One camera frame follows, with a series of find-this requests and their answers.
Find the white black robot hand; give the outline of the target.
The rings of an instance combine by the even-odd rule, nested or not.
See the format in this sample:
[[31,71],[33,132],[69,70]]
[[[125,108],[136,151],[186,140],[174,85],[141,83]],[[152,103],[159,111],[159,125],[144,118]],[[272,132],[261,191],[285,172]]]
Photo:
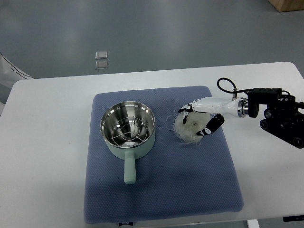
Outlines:
[[244,110],[246,104],[246,98],[224,99],[204,97],[184,105],[178,112],[183,114],[183,124],[187,122],[189,115],[192,112],[213,114],[213,117],[209,120],[206,126],[196,132],[197,136],[205,136],[213,134],[218,128],[220,128],[225,121],[223,116],[225,114],[244,118],[247,115],[247,111]]

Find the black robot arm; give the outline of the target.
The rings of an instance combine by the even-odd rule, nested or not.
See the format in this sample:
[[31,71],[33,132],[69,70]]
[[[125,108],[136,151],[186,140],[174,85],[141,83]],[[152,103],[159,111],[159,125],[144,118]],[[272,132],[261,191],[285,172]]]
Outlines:
[[299,112],[304,108],[303,102],[297,102],[295,96],[281,88],[253,88],[243,92],[247,95],[243,114],[256,118],[259,106],[266,105],[260,127],[298,149],[304,147],[304,114]]

